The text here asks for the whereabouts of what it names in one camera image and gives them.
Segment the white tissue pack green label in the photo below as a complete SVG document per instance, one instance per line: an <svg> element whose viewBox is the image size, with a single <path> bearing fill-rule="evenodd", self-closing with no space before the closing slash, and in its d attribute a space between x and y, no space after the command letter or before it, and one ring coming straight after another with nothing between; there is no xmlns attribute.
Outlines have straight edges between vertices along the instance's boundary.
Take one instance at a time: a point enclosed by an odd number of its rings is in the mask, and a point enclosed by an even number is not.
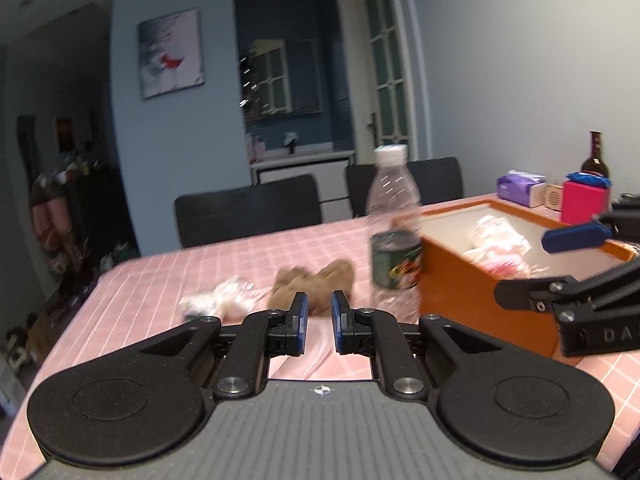
<svg viewBox="0 0 640 480"><path fill-rule="evenodd" d="M184 320L208 316L227 323L241 322L262 306L268 292L268 288L256 287L253 282L234 276L212 289L183 296L178 302L178 313Z"/></svg>

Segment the brown plush toy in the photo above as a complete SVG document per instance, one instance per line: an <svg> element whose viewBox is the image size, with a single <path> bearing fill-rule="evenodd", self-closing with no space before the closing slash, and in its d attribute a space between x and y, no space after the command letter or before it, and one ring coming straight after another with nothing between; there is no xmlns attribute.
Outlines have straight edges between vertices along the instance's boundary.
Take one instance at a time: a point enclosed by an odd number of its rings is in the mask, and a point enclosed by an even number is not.
<svg viewBox="0 0 640 480"><path fill-rule="evenodd" d="M317 273L303 266L280 269L267 302L268 309L288 310L298 292L307 296L310 316L324 318L331 315L331 298L337 290L352 299L355 268L348 259L337 259Z"/></svg>

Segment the white plastic bag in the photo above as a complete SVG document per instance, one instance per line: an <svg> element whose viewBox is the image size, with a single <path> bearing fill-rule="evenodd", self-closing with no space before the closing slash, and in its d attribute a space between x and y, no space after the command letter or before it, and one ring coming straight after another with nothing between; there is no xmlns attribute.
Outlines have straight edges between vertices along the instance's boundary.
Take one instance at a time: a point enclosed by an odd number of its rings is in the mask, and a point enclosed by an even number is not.
<svg viewBox="0 0 640 480"><path fill-rule="evenodd" d="M470 233L470 242L476 249L495 250L500 254L524 256L532 246L506 217L485 214L476 222Z"/></svg>

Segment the orange cardboard box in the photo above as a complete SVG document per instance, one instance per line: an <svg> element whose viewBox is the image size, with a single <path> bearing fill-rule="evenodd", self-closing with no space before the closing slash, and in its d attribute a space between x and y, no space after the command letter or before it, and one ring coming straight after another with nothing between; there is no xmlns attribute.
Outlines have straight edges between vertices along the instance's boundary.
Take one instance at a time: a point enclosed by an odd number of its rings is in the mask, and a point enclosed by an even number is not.
<svg viewBox="0 0 640 480"><path fill-rule="evenodd" d="M544 208L527 209L495 197L454 200L422 210L420 312L439 314L542 356L558 358L553 316L500 308L494 297L498 278L463 257L472 248L476 222L488 214L509 220L527 238L532 249L525 261L540 269L544 278L571 275L584 280L620 266L636 252L628 245L608 242L599 248L550 255L542 249L540 239L544 231L561 225L559 217Z"/></svg>

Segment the pink crochet plush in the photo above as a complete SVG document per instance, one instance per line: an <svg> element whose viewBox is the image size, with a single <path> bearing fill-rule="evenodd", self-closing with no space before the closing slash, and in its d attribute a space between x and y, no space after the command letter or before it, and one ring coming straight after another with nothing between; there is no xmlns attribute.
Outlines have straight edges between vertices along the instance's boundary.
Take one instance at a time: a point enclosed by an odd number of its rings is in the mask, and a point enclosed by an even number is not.
<svg viewBox="0 0 640 480"><path fill-rule="evenodd" d="M519 280L532 275L529 265L517 254L471 249L464 252L462 257L498 280Z"/></svg>

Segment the red box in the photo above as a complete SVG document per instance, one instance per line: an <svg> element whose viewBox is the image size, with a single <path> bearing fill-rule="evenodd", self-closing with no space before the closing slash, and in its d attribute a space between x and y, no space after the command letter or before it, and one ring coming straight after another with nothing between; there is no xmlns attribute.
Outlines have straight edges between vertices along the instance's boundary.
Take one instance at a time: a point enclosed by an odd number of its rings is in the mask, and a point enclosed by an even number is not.
<svg viewBox="0 0 640 480"><path fill-rule="evenodd" d="M610 204L610 190L573 181L563 183L561 221L570 226L589 222Z"/></svg>

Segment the blue crumpled bag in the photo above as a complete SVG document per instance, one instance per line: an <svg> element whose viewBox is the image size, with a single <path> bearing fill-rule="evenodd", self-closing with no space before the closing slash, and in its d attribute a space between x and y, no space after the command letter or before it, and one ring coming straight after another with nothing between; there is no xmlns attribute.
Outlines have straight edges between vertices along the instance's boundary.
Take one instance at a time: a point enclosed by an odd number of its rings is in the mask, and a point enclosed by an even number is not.
<svg viewBox="0 0 640 480"><path fill-rule="evenodd" d="M610 188L612 182L609 178L591 172L576 171L566 176L568 182L592 186L593 188Z"/></svg>

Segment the brown glass bottle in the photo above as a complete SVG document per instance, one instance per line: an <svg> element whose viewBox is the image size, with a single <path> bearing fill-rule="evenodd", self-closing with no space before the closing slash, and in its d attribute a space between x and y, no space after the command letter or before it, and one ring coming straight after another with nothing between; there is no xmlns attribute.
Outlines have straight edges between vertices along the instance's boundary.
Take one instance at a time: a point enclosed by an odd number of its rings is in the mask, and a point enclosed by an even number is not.
<svg viewBox="0 0 640 480"><path fill-rule="evenodd" d="M610 170L602 159L602 133L592 130L590 132L590 155L582 163L582 172L587 174L596 174L597 176L608 178Z"/></svg>

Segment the wooden speaker box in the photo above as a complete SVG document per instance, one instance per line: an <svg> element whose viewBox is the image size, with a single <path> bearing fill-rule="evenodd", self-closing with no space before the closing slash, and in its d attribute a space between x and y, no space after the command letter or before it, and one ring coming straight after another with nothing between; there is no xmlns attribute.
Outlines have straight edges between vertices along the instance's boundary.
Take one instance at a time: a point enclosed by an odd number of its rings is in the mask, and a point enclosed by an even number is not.
<svg viewBox="0 0 640 480"><path fill-rule="evenodd" d="M548 184L544 189L544 206L550 210L560 211L562 209L562 201L562 185Z"/></svg>

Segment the purple tissue pack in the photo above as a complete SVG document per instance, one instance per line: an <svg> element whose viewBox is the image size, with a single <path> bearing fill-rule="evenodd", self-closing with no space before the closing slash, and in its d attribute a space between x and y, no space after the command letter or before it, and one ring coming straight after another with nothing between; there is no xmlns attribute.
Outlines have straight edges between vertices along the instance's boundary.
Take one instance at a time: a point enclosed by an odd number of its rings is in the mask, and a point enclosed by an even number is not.
<svg viewBox="0 0 640 480"><path fill-rule="evenodd" d="M502 200L527 208L544 204L547 180L541 174L510 170L497 179L497 195Z"/></svg>

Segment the clear plastic water bottle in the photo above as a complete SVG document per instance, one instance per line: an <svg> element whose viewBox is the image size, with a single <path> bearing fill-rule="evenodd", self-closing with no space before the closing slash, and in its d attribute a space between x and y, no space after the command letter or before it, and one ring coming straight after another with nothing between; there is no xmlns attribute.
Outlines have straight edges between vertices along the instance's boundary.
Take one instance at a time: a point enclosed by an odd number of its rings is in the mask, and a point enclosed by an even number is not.
<svg viewBox="0 0 640 480"><path fill-rule="evenodd" d="M421 200L408 169L408 146L377 148L367 200L372 306L413 322L419 315Z"/></svg>

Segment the black chair left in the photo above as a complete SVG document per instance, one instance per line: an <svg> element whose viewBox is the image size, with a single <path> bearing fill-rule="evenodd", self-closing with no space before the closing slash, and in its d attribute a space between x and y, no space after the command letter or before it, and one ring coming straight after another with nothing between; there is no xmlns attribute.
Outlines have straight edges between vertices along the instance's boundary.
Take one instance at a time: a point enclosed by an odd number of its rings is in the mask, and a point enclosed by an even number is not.
<svg viewBox="0 0 640 480"><path fill-rule="evenodd" d="M184 248L318 226L323 221L311 174L233 190L179 196L174 201Z"/></svg>

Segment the pink checked tablecloth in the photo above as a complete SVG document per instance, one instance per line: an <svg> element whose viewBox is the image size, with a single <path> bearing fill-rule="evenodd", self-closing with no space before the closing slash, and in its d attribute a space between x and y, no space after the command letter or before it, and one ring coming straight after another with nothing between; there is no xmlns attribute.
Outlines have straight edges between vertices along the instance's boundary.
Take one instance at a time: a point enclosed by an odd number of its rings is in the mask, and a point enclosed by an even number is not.
<svg viewBox="0 0 640 480"><path fill-rule="evenodd" d="M108 271L44 360L32 389L50 375L92 360L182 323L183 297L207 292L227 278L246 278L270 290L287 266L324 268L336 259L352 260L356 281L352 305L370 304L367 219L320 224L130 260ZM368 379L369 362L334 351L330 320L309 320L306 351L300 358L277 358L269 373L277 378ZM599 463L612 469L639 434L639 351L585 358L577 367L598 378L615 402L613 428ZM26 400L1 451L1 479L25 479L44 459L29 430Z"/></svg>

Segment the white glass door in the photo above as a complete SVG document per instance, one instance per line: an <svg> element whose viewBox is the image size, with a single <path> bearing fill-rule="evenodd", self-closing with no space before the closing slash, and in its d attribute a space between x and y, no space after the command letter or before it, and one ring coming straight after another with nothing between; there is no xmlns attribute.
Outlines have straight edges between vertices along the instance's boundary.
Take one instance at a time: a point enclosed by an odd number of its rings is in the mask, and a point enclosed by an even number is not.
<svg viewBox="0 0 640 480"><path fill-rule="evenodd" d="M428 156L422 77L408 0L337 0L344 42L356 161L374 162L383 144Z"/></svg>

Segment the wall painting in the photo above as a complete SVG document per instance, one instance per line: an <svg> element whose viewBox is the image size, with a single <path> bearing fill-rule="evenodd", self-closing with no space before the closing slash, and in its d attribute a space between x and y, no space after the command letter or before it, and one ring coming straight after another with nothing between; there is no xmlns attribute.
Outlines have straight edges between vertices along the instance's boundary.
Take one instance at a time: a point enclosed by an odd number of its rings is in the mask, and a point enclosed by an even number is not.
<svg viewBox="0 0 640 480"><path fill-rule="evenodd" d="M205 84L201 14L197 8L139 23L137 44L143 101Z"/></svg>

